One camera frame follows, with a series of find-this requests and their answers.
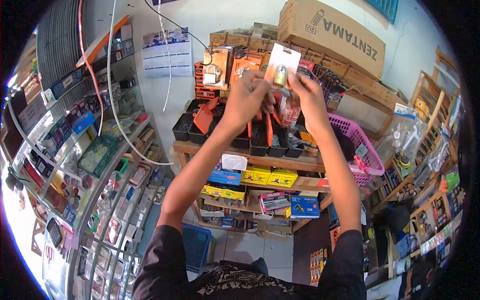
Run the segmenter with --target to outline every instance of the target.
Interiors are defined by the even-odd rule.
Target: padlock
[[[279,65],[276,68],[273,83],[278,84],[280,86],[285,86],[287,84],[287,80],[288,80],[287,67],[284,65]]]
[[[208,71],[211,67],[214,69],[213,73],[209,73]],[[216,65],[208,65],[205,67],[204,84],[216,84],[219,78],[220,70]]]

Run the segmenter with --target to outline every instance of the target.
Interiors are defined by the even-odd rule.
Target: black shirt
[[[189,282],[181,233],[162,225],[145,251],[132,299],[366,299],[362,243],[357,230],[340,235],[318,287],[265,276],[240,263],[218,266]]]

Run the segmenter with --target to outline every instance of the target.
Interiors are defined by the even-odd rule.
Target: silver padlock
[[[209,69],[213,67],[213,73],[209,73]],[[220,78],[220,70],[216,65],[208,65],[205,67],[204,84],[216,84]]]

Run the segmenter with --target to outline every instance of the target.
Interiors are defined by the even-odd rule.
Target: white floor tile
[[[269,268],[293,267],[293,237],[287,241],[265,239],[264,259]]]
[[[193,217],[195,216],[195,213],[193,212],[193,209],[191,207],[188,208],[187,212],[183,216],[183,219],[189,220],[190,224],[193,221]]]
[[[292,282],[293,268],[268,268],[268,275],[287,282]]]
[[[197,273],[187,271],[188,281],[190,282],[194,280],[195,278],[197,278],[197,275],[198,275]]]
[[[192,222],[192,225],[199,226],[198,223],[195,222]],[[210,230],[212,237],[215,238],[215,254],[213,257],[214,262],[223,260],[223,257],[225,256],[225,245],[227,243],[228,231],[209,227],[204,228]]]
[[[225,260],[250,264],[264,254],[265,239],[251,233],[229,231]]]

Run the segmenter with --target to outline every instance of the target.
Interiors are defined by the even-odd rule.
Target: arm
[[[170,225],[181,232],[183,215],[202,190],[222,153],[260,109],[271,84],[259,79],[262,77],[262,72],[250,71],[233,84],[222,120],[170,184],[157,226]]]
[[[340,234],[352,229],[361,232],[360,191],[328,120],[322,88],[305,75],[299,78],[289,75],[288,83],[300,97],[305,125],[320,149],[341,225]]]

